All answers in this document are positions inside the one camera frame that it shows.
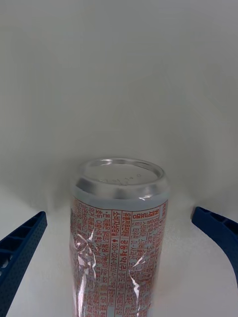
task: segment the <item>white table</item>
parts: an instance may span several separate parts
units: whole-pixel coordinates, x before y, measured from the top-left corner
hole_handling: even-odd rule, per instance
[[[191,223],[191,206],[182,193],[170,201],[154,316],[235,317],[238,289],[232,266],[223,251]],[[36,212],[1,187],[0,238]],[[8,317],[71,317],[69,207],[49,210],[47,219],[47,230]]]

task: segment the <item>white wall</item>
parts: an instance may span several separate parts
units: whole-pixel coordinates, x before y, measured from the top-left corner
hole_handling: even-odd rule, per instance
[[[159,163],[196,200],[235,182],[237,10],[234,0],[1,2],[1,182],[34,204],[50,170],[62,198],[74,165],[108,154]]]

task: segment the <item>blue plastic clamp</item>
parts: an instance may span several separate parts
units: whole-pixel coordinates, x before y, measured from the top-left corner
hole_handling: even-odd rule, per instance
[[[39,212],[0,241],[0,317],[5,317],[47,227]]]
[[[233,266],[238,283],[238,223],[201,207],[195,209],[192,223],[225,252]]]

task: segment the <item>printed label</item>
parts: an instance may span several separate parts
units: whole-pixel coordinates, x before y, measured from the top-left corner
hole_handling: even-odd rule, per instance
[[[75,317],[147,317],[167,205],[104,210],[73,199]]]

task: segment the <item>can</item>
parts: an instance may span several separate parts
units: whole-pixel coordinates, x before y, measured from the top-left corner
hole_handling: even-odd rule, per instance
[[[149,317],[169,185],[128,158],[82,164],[71,185],[73,317]]]

